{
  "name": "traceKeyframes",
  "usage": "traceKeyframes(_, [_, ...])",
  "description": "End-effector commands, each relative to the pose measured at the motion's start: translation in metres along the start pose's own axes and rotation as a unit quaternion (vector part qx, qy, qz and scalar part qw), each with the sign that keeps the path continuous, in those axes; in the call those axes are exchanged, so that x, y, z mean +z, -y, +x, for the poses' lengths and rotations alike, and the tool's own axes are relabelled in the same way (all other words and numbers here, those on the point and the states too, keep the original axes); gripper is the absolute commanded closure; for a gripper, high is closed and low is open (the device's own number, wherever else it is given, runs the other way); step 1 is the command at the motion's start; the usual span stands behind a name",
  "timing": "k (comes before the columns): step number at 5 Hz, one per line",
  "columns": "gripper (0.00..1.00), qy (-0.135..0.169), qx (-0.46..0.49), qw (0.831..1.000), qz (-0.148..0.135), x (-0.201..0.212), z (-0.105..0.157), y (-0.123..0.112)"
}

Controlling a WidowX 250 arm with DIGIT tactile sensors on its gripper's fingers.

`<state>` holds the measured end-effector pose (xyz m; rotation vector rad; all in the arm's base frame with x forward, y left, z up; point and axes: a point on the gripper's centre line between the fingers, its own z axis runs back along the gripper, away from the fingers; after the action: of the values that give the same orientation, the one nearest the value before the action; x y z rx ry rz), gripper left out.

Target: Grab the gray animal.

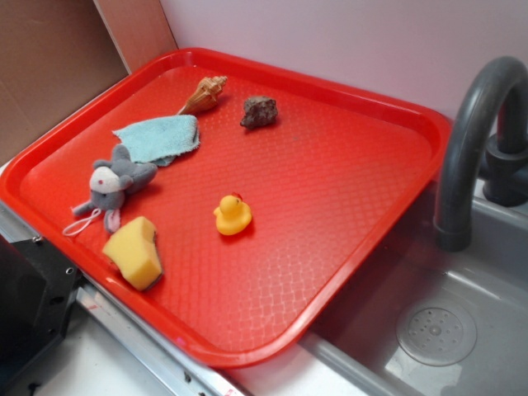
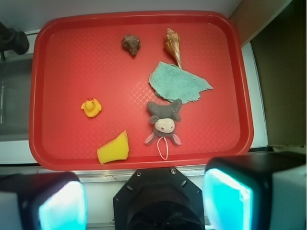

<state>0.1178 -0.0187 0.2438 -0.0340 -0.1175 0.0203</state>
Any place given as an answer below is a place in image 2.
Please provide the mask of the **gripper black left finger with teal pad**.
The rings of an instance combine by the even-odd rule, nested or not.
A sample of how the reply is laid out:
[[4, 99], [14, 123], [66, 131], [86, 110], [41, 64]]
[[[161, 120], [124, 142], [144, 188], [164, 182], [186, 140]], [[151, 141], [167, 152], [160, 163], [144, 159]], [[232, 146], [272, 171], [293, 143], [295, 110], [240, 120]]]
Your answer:
[[0, 177], [2, 230], [84, 230], [87, 196], [73, 172]]

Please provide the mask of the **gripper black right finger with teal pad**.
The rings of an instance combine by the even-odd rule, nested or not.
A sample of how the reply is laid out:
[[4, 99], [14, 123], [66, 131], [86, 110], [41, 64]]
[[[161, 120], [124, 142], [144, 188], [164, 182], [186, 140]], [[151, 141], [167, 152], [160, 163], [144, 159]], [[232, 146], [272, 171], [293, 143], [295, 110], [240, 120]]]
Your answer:
[[205, 167], [203, 203], [216, 230], [304, 230], [307, 157], [294, 152], [214, 157]]

